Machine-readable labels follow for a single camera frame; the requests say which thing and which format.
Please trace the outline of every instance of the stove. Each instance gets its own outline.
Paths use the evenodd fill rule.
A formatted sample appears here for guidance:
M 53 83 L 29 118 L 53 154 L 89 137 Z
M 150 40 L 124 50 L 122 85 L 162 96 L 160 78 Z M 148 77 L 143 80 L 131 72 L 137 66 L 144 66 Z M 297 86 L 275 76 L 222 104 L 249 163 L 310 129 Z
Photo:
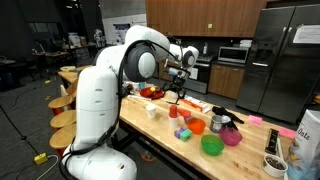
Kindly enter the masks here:
M 211 62 L 212 60 L 217 59 L 217 57 L 218 56 L 214 54 L 200 54 L 194 67 L 192 68 L 189 79 L 186 80 L 183 87 L 202 94 L 207 94 L 210 80 Z

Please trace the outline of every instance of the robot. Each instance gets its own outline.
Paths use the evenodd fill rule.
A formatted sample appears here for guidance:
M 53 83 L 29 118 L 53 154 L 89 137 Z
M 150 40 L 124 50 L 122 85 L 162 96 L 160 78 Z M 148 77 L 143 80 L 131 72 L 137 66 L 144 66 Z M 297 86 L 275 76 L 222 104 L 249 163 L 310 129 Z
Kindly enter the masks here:
M 156 30 L 133 26 L 124 45 L 105 48 L 96 65 L 84 69 L 77 88 L 77 132 L 60 160 L 65 179 L 136 179 L 137 167 L 129 157 L 106 145 L 117 131 L 123 80 L 144 82 L 156 62 L 169 59 L 181 66 L 179 78 L 187 78 L 199 51 L 170 45 Z

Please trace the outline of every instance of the floor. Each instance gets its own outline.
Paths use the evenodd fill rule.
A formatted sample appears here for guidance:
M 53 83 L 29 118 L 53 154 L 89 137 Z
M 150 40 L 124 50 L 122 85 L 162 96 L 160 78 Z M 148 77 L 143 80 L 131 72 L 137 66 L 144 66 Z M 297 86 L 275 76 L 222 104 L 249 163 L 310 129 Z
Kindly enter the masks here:
M 49 84 L 46 84 L 45 80 L 45 78 L 38 78 L 36 81 L 32 81 L 30 77 L 23 77 L 21 83 L 25 84 L 25 86 L 7 92 L 0 92 L 0 104 L 21 134 L 27 136 L 27 140 L 38 152 L 45 152 L 47 155 L 57 155 L 57 152 L 50 148 L 48 143 L 54 131 L 49 125 L 53 114 L 47 105 L 50 100 L 60 96 L 59 85 L 62 82 L 57 75 L 50 76 L 51 82 Z M 158 79 L 151 79 L 150 83 L 161 85 L 163 82 Z M 188 91 L 187 94 L 194 98 L 243 114 L 255 115 L 252 112 L 237 108 L 235 106 L 235 100 L 229 98 L 214 94 L 203 95 L 192 91 Z M 279 122 L 272 118 L 263 117 L 263 119 L 293 130 L 297 128 L 296 125 Z M 20 140 L 20 135 L 9 123 L 3 112 L 0 112 L 0 120 L 0 132 L 2 135 L 0 179 L 13 179 L 17 176 L 19 176 L 19 179 L 36 179 L 54 164 L 55 159 L 52 158 L 42 165 L 34 165 L 26 168 L 22 173 L 15 172 L 5 175 L 12 171 L 19 171 L 21 168 L 30 164 L 36 153 L 25 141 Z M 120 137 L 125 135 L 122 130 L 119 130 L 118 134 Z M 159 160 L 155 162 L 143 161 L 140 157 L 140 152 L 143 151 L 144 150 L 135 143 L 124 150 L 137 164 L 137 179 L 182 179 Z M 43 179 L 62 179 L 58 166 L 54 166 L 51 171 L 43 176 Z

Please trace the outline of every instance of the microwave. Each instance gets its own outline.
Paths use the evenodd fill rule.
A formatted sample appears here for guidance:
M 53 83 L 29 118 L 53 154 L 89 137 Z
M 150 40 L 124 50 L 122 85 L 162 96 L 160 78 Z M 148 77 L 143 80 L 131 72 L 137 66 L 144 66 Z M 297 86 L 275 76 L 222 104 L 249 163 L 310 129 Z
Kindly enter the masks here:
M 220 47 L 218 61 L 245 64 L 249 48 L 245 47 Z

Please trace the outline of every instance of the pink block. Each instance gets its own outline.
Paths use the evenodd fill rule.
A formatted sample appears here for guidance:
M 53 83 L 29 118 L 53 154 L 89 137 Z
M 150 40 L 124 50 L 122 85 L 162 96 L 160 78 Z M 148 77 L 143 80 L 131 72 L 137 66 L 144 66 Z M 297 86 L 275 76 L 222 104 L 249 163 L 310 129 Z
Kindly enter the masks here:
M 257 125 L 257 126 L 261 126 L 262 125 L 262 118 L 261 117 L 249 115 L 248 121 L 251 124 L 254 124 L 254 125 Z
M 281 136 L 285 136 L 285 137 L 288 137 L 291 139 L 293 139 L 294 136 L 296 135 L 295 131 L 292 131 L 292 130 L 284 128 L 284 127 L 279 127 L 279 133 Z

